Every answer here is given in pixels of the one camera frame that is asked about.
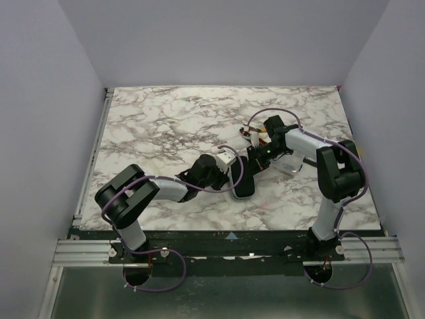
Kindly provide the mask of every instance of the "purple cable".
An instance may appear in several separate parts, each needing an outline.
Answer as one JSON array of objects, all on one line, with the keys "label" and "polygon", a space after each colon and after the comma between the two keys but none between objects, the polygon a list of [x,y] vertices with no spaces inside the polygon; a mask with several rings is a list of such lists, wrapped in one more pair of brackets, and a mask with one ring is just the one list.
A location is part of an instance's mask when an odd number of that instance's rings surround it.
[{"label": "purple cable", "polygon": [[[234,149],[234,148],[232,148],[232,147],[230,147],[230,146],[226,146],[226,145],[223,145],[223,146],[219,146],[218,147],[219,149],[221,149],[221,148],[228,148],[230,151],[232,151],[235,155],[236,155],[236,157],[238,158],[238,161],[239,161],[239,164],[240,164],[240,168],[241,168],[241,170],[240,170],[240,175],[239,175],[239,178],[236,180],[236,182],[233,184],[233,186],[232,187],[230,187],[230,188],[227,188],[227,189],[220,189],[220,190],[218,190],[218,191],[216,191],[216,190],[213,190],[213,189],[205,189],[205,188],[202,188],[202,187],[198,187],[198,186],[196,186],[196,185],[193,185],[193,184],[190,184],[190,183],[187,183],[187,182],[185,182],[185,181],[181,181],[181,180],[179,180],[179,179],[175,179],[174,177],[167,177],[167,176],[154,176],[154,175],[147,175],[147,176],[143,176],[143,177],[141,177],[141,178],[138,178],[138,179],[136,179],[135,181],[133,181],[133,182],[131,182],[130,184],[128,184],[127,186],[125,186],[121,191],[119,191],[118,193],[116,193],[116,195],[115,196],[113,196],[107,203],[106,203],[106,205],[104,206],[104,208],[102,209],[102,212],[100,213],[100,215],[102,216],[102,219],[105,221],[105,222],[107,222],[107,223],[109,223],[109,224],[111,224],[112,225],[112,227],[114,227],[113,226],[113,224],[112,224],[112,222],[109,220],[109,218],[107,217],[107,215],[106,215],[106,211],[108,210],[108,208],[112,205],[112,203],[119,197],[119,196],[121,196],[121,195],[123,195],[127,190],[129,190],[129,189],[131,189],[134,185],[136,185],[136,184],[138,184],[138,183],[141,183],[142,181],[145,181],[145,180],[147,180],[147,179],[165,179],[165,180],[167,180],[167,181],[175,181],[176,183],[179,183],[179,184],[182,184],[182,185],[185,185],[185,186],[187,186],[187,187],[190,187],[190,188],[193,188],[193,189],[196,189],[197,191],[206,191],[207,193],[225,193],[225,192],[227,192],[227,191],[231,191],[232,189],[234,189],[239,183],[240,183],[240,181],[242,181],[242,178],[243,178],[243,176],[244,176],[244,164],[243,164],[243,162],[242,162],[242,158],[240,158],[240,156],[239,156],[239,153]],[[186,277],[186,262],[185,262],[185,259],[183,258],[183,256],[178,252],[178,251],[175,251],[175,250],[173,250],[173,249],[155,249],[155,250],[152,250],[152,251],[133,251],[133,250],[131,250],[125,243],[124,243],[124,241],[122,240],[122,238],[120,238],[121,239],[121,243],[122,243],[122,245],[124,246],[124,248],[129,252],[129,253],[131,253],[132,255],[148,255],[148,254],[151,254],[151,253],[158,253],[158,252],[161,252],[161,251],[169,251],[170,253],[173,253],[173,254],[176,254],[179,258],[180,258],[180,260],[181,260],[181,262],[182,262],[182,264],[183,264],[183,273],[182,273],[182,275],[181,275],[181,278],[179,279],[179,281],[176,283],[176,284],[174,284],[173,286],[171,286],[171,287],[168,287],[168,288],[160,288],[160,289],[150,289],[150,288],[143,288],[143,287],[138,287],[138,286],[132,286],[132,285],[130,285],[130,284],[128,284],[128,282],[127,282],[127,279],[126,279],[126,273],[124,273],[124,280],[125,280],[125,282],[126,282],[126,285],[127,286],[129,286],[129,287],[131,287],[131,288],[133,288],[133,289],[136,289],[136,290],[140,290],[140,291],[145,291],[145,292],[167,292],[167,291],[170,291],[170,290],[173,290],[173,289],[175,289],[175,288],[177,288],[178,286],[180,286],[182,283],[183,283],[183,281],[185,280],[185,277]]]},{"label": "purple cable", "polygon": [[315,284],[315,285],[317,285],[317,286],[320,286],[320,287],[323,287],[323,288],[328,288],[328,289],[335,289],[335,290],[346,290],[346,289],[352,289],[352,288],[356,288],[356,287],[358,287],[358,286],[360,286],[360,285],[362,285],[362,284],[364,284],[368,279],[369,279],[369,277],[371,276],[371,274],[372,274],[372,269],[373,269],[373,259],[372,259],[372,252],[371,252],[371,249],[369,248],[369,246],[368,246],[368,244],[366,243],[366,241],[364,241],[360,236],[358,236],[357,234],[354,234],[354,233],[352,233],[352,232],[346,232],[346,233],[344,233],[343,235],[339,235],[339,225],[340,225],[340,223],[341,223],[341,220],[342,220],[342,218],[343,218],[343,214],[344,214],[344,208],[348,205],[348,204],[350,204],[350,203],[352,203],[352,202],[354,202],[354,201],[356,201],[356,200],[358,200],[360,197],[362,197],[366,192],[367,192],[367,189],[369,188],[369,178],[368,178],[368,176],[367,176],[367,173],[366,173],[366,170],[365,170],[365,167],[363,166],[363,163],[361,162],[361,160],[352,152],[352,151],[350,151],[350,150],[348,150],[346,147],[344,147],[344,146],[342,146],[341,144],[338,144],[337,142],[334,142],[334,141],[330,141],[330,140],[327,140],[327,139],[325,139],[325,138],[322,138],[322,137],[320,137],[320,136],[317,136],[317,135],[315,135],[315,134],[313,134],[313,133],[310,133],[310,132],[307,132],[306,130],[304,130],[303,129],[303,127],[302,127],[302,125],[301,125],[301,120],[299,119],[299,117],[297,116],[297,114],[295,114],[295,113],[293,113],[293,112],[291,112],[291,111],[289,111],[289,110],[284,110],[283,108],[265,108],[265,109],[263,109],[263,110],[260,110],[260,111],[258,111],[257,113],[255,113],[253,116],[251,116],[251,118],[249,119],[249,121],[248,121],[248,123],[247,123],[247,126],[249,126],[250,125],[250,123],[251,123],[251,121],[254,119],[254,117],[255,116],[257,116],[258,114],[260,114],[260,113],[263,113],[263,112],[265,112],[265,111],[282,111],[282,112],[286,112],[286,113],[289,113],[289,114],[291,114],[295,119],[296,119],[296,121],[297,121],[297,124],[298,124],[298,127],[299,127],[299,129],[301,130],[301,132],[303,132],[303,134],[305,134],[305,135],[307,135],[307,136],[309,136],[309,137],[311,137],[311,138],[314,138],[315,140],[318,140],[318,141],[320,141],[320,142],[324,142],[324,143],[328,143],[328,144],[331,144],[331,145],[333,145],[333,146],[336,146],[336,147],[338,147],[339,149],[341,149],[341,150],[343,150],[344,152],[346,152],[347,154],[349,154],[359,165],[360,165],[360,167],[361,167],[361,169],[362,169],[362,171],[363,171],[363,174],[364,174],[364,176],[365,176],[365,186],[364,186],[364,188],[363,188],[363,190],[362,190],[362,192],[360,192],[360,194],[358,194],[358,195],[356,195],[356,196],[354,196],[354,197],[352,197],[352,198],[350,198],[350,199],[348,199],[348,200],[346,200],[342,205],[341,205],[341,208],[340,208],[340,210],[339,210],[339,212],[338,212],[338,214],[337,214],[337,218],[335,218],[335,223],[333,224],[333,228],[335,229],[335,232],[337,233],[337,236],[338,236],[338,238],[339,239],[342,239],[342,238],[344,238],[345,236],[347,236],[347,235],[352,235],[352,236],[354,236],[354,237],[356,237],[356,238],[358,238],[364,245],[365,245],[365,247],[366,247],[366,250],[367,250],[367,252],[368,252],[368,254],[369,254],[369,260],[370,260],[370,264],[369,264],[369,270],[368,270],[368,272],[367,272],[367,274],[366,274],[366,276],[365,277],[363,277],[363,279],[362,280],[360,280],[357,284],[354,284],[354,285],[351,285],[351,286],[346,286],[346,287],[338,287],[338,286],[329,286],[329,285],[327,285],[327,284],[321,284],[321,283],[319,283],[319,282],[317,282],[317,281],[314,281],[313,279],[311,279],[311,277],[307,274],[307,272],[304,272],[305,274],[306,274],[306,276],[308,277],[308,279],[310,279],[310,282],[312,283],[312,284]]}]

